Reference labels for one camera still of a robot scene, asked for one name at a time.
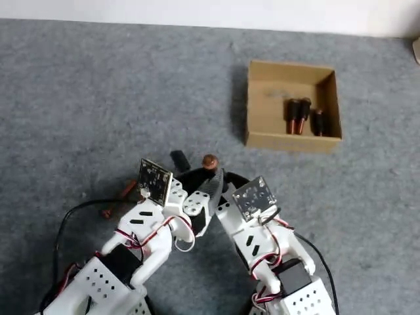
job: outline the circuit board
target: circuit board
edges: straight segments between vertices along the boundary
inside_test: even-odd
[[[137,190],[139,192],[146,192],[150,200],[165,207],[168,200],[171,181],[172,172],[165,170],[148,159],[141,160],[140,171],[138,172]]]
[[[233,198],[245,221],[250,221],[254,213],[262,213],[277,202],[262,176],[237,189]]]

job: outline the floor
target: floor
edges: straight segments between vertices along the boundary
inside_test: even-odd
[[[334,154],[244,147],[253,58],[337,70]],[[2,314],[37,310],[69,207],[113,196],[141,157],[173,169],[174,149],[194,167],[213,152],[230,171],[264,176],[283,218],[325,255],[341,314],[420,309],[420,67],[409,41],[0,20],[0,122]],[[112,235],[116,222],[98,209],[69,222],[62,269]],[[216,219],[146,284],[160,313],[174,315],[238,314],[254,285]]]

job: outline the cardboard box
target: cardboard box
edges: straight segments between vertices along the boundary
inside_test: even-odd
[[[312,115],[305,122],[302,135],[287,134],[287,101],[304,97],[311,99],[311,110],[324,111],[326,136],[314,135],[310,121]],[[330,153],[341,139],[334,69],[251,61],[248,71],[247,146]]]

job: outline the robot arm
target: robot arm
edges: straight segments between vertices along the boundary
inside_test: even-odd
[[[166,203],[160,205],[149,196],[127,212],[102,250],[42,311],[44,315],[84,315],[89,298],[89,315],[151,314],[144,282],[168,259],[174,237],[192,246],[195,242],[191,220],[182,212],[187,192],[171,173],[166,181]]]
[[[250,314],[335,314],[324,284],[314,275],[314,261],[280,218],[262,177],[245,184],[246,179],[214,168],[211,174],[204,171],[203,182],[189,186],[188,175],[177,180],[147,160],[142,167],[138,182],[146,198],[121,218],[101,252],[43,314],[151,314],[144,282],[168,259],[173,238],[175,246],[183,240],[192,248],[214,213],[250,275],[259,280]],[[241,182],[239,189],[227,184],[229,176]],[[93,305],[86,313],[89,298]]]
[[[231,185],[216,215],[250,275],[260,280],[252,314],[334,315],[315,264],[283,221],[262,177],[235,190]]]

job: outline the black cable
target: black cable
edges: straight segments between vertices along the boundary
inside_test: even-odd
[[[58,281],[58,250],[60,247],[60,241],[62,239],[62,235],[64,232],[64,228],[66,227],[66,223],[68,219],[75,213],[77,210],[80,210],[82,208],[86,208],[91,205],[98,205],[102,203],[129,203],[129,204],[137,204],[137,201],[133,200],[126,200],[126,199],[98,199],[98,200],[91,200],[83,202],[79,205],[76,205],[75,207],[71,208],[69,211],[67,211],[66,215],[61,221],[60,228],[58,229],[58,233],[55,239],[54,243],[54,251],[52,253],[52,284],[51,288],[48,290],[47,294],[43,297],[43,300],[41,301],[41,305],[39,306],[39,312],[40,315],[44,314],[44,310],[47,307],[47,305],[54,299],[56,288],[57,288],[57,281]]]
[[[301,240],[303,240],[306,244],[308,244],[309,246],[311,246],[311,248],[313,250],[315,250],[315,252],[318,254],[318,256],[321,259],[322,264],[324,265],[325,270],[327,271],[328,274],[328,278],[329,278],[329,282],[331,284],[331,290],[333,292],[333,300],[334,300],[334,309],[335,309],[335,313],[336,315],[340,315],[340,311],[339,311],[339,300],[337,298],[337,292],[335,290],[335,284],[334,284],[334,279],[333,279],[333,274],[331,273],[331,270],[329,269],[324,257],[322,256],[320,250],[318,248],[316,248],[316,246],[311,243],[308,239],[306,239],[305,237],[301,236],[299,233],[297,233],[295,231],[295,235],[296,237],[300,238]]]
[[[278,215],[280,213],[280,211],[282,210],[282,208],[277,207],[277,210],[275,210],[275,212],[273,212],[273,214],[271,214],[267,219],[265,219],[264,221],[261,222],[261,225],[266,225],[267,223],[269,223],[272,219],[274,219],[274,217],[276,215]]]

